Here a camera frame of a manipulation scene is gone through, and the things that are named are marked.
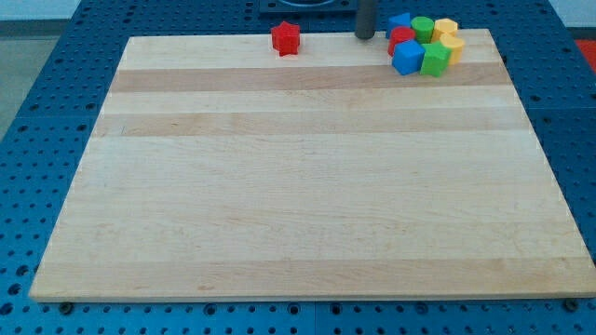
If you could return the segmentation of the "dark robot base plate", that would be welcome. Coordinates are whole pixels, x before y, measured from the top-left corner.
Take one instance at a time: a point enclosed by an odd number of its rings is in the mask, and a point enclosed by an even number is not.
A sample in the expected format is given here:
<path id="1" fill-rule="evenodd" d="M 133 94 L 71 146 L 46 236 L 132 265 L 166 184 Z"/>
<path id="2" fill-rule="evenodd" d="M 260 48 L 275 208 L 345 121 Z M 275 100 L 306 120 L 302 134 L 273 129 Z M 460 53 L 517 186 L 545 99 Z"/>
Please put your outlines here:
<path id="1" fill-rule="evenodd" d="M 350 12 L 358 8 L 357 0 L 259 0 L 259 12 Z"/>

